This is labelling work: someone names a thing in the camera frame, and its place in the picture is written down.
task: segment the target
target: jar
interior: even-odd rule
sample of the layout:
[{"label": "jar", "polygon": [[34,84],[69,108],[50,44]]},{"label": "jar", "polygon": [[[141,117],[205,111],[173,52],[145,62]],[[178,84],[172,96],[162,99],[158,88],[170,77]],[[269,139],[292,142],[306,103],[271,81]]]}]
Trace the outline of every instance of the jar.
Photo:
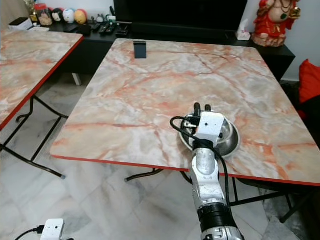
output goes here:
[{"label": "jar", "polygon": [[49,8],[44,3],[37,3],[34,5],[39,22],[42,26],[52,25],[52,18],[49,12]]}]

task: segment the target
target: robotic arm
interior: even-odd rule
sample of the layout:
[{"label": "robotic arm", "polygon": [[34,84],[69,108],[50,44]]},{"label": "robotic arm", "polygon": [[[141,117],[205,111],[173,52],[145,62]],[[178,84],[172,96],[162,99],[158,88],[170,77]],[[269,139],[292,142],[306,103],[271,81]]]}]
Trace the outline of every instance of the robotic arm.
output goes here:
[{"label": "robotic arm", "polygon": [[[183,119],[182,124],[192,129],[192,134],[175,126],[175,119]],[[201,240],[244,240],[232,216],[229,195],[226,200],[219,183],[217,157],[224,160],[215,147],[218,138],[222,137],[224,121],[225,117],[211,111],[210,105],[206,105],[205,111],[201,111],[199,103],[194,104],[193,114],[174,117],[170,121],[173,128],[189,136],[189,143],[193,146],[190,175],[193,199],[201,225]]]}]

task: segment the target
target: white wall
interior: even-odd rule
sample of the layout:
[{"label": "white wall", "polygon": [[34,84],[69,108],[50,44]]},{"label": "white wall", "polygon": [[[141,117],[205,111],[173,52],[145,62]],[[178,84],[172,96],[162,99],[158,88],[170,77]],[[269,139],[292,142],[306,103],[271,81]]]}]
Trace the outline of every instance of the white wall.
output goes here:
[{"label": "white wall", "polygon": [[[38,0],[52,8],[85,9],[89,18],[97,14],[110,14],[109,7],[114,6],[113,0]],[[255,30],[254,20],[257,16],[260,0],[248,0],[242,19],[248,19],[249,32]],[[299,80],[299,66],[305,59],[320,66],[320,0],[301,0],[301,18],[295,22],[292,30],[287,31],[285,44],[296,55],[296,58],[284,79]]]}]

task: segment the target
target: red table edge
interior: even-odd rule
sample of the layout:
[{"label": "red table edge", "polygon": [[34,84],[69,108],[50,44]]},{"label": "red table edge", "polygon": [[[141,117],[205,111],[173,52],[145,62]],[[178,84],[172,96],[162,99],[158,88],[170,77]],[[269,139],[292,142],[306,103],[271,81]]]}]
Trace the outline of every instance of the red table edge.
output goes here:
[{"label": "red table edge", "polygon": [[70,50],[54,65],[54,67],[44,76],[44,78],[28,93],[27,96],[15,107],[15,109],[4,119],[0,124],[0,132],[6,127],[16,113],[26,104],[26,102],[41,88],[41,86],[48,80],[54,71],[62,64],[62,62],[75,50],[75,48],[83,41],[82,36]]},{"label": "red table edge", "polygon": [[[50,155],[56,159],[64,159],[64,160],[94,162],[94,163],[102,163],[102,164],[116,164],[116,165],[125,165],[125,166],[131,166],[131,167],[142,167],[142,168],[151,168],[151,169],[165,169],[165,170],[172,170],[172,171],[179,171],[179,172],[189,172],[189,169],[187,169],[187,168],[157,166],[157,165],[148,165],[148,164],[131,163],[131,162],[111,161],[111,160],[78,158],[78,157],[70,157],[70,156],[60,156],[60,155],[55,155],[55,154],[50,154]],[[243,175],[238,175],[238,174],[228,174],[228,176],[231,178],[233,177],[233,178],[237,178],[237,179],[250,179],[250,180],[258,180],[258,181],[281,183],[281,184],[294,184],[294,185],[320,187],[320,183],[315,183],[315,182],[290,181],[290,180],[285,180],[285,179],[282,180],[282,179],[273,179],[273,178],[266,178],[266,177],[243,176]]]}]

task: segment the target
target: tile floor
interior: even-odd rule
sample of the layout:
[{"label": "tile floor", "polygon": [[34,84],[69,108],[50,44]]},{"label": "tile floor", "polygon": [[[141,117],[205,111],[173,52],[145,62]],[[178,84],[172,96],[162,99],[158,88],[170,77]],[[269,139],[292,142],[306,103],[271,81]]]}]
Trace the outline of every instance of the tile floor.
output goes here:
[{"label": "tile floor", "polygon": [[[71,75],[53,76],[37,96],[69,115],[91,79],[90,76],[81,77],[82,86],[75,86]],[[27,113],[28,107],[26,104],[18,114]],[[30,157],[34,146],[40,144],[55,117],[36,103],[34,114],[8,147]],[[49,155],[49,148],[64,122],[59,124],[36,159],[36,163],[65,174],[67,177],[64,180],[25,164],[4,151],[1,153],[1,240],[15,239],[22,232],[52,218],[65,220],[64,240],[71,237],[75,240],[200,239],[191,186],[179,172],[166,170],[126,183],[125,177],[149,169],[55,159]],[[11,121],[2,131],[0,139],[6,139],[16,125]],[[237,188],[240,199],[259,195],[257,188],[238,181]],[[233,191],[230,193],[231,200],[234,200]],[[282,208],[287,208],[285,199],[278,201],[283,204]],[[271,217],[277,216],[272,201],[232,209],[246,240],[261,240]],[[286,226],[294,230],[301,240],[308,240],[299,214],[295,214]],[[23,239],[40,237],[31,233]]]}]

